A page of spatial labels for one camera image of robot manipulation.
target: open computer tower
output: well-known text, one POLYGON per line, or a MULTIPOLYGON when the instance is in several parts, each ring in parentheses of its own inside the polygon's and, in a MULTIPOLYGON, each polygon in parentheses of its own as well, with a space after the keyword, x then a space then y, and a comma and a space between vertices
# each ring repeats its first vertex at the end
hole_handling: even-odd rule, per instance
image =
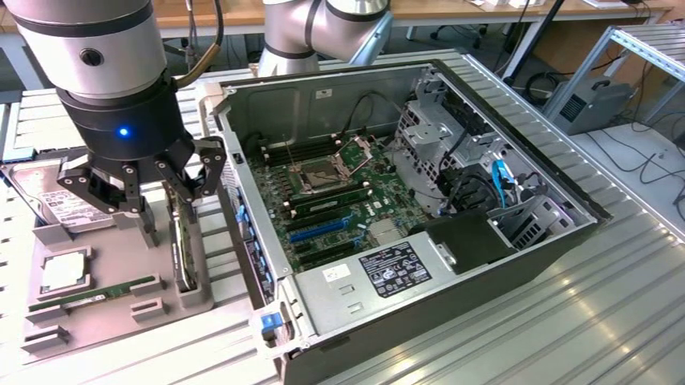
POLYGON ((222 199, 286 383, 527 283, 609 219, 442 62, 222 85, 222 199))

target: power supply label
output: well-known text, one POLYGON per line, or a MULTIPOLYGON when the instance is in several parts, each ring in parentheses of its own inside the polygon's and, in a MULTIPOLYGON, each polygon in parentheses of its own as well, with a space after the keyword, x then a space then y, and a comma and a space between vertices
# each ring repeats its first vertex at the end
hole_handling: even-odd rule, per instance
POLYGON ((409 242, 363 256, 359 262, 371 280, 375 292, 383 298, 389 298, 431 279, 409 242))

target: pcie slot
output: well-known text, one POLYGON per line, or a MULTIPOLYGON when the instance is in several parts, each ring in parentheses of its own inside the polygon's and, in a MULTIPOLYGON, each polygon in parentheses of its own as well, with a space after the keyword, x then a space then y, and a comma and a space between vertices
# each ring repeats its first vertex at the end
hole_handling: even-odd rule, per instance
POLYGON ((299 257, 299 263, 303 265, 307 265, 310 263, 315 263, 322 259, 330 259, 334 257, 338 257, 342 253, 347 252, 349 250, 353 250, 359 242, 357 240, 343 242, 333 247, 329 247, 327 249, 315 251, 314 253, 308 253, 299 257))
POLYGON ((321 226, 315 227, 314 229, 308 229, 308 230, 300 231, 299 233, 291 234, 290 235, 290 243, 306 241, 307 239, 319 237, 323 234, 329 234, 329 233, 333 233, 334 231, 346 229, 350 224, 351 217, 353 217, 353 215, 350 215, 349 217, 345 217, 343 219, 339 219, 331 223, 321 225, 321 226))

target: warning label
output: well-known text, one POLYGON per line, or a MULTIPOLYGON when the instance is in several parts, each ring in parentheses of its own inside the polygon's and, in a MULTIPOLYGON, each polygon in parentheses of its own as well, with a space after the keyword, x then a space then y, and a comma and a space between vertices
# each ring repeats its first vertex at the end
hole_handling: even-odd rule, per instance
POLYGON ((111 218, 67 190, 44 192, 39 198, 67 228, 88 225, 111 218))
POLYGON ((374 284, 375 292, 383 298, 431 279, 409 242, 362 257, 359 262, 374 284))

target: gray parts tray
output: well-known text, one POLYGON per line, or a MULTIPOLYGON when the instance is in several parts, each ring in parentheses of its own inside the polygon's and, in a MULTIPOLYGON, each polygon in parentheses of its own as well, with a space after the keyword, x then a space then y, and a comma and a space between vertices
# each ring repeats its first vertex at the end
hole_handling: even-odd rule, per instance
POLYGON ((158 229, 156 248, 146 247, 138 227, 111 227, 80 233, 72 242, 51 245, 51 250, 39 241, 35 243, 24 308, 23 349, 31 353, 29 362, 138 333, 212 308, 199 224, 187 226, 196 289, 180 293, 174 277, 166 202, 155 201, 150 206, 158 229), (65 253, 84 256, 84 277, 75 285, 45 293, 45 287, 40 288, 45 261, 65 253))

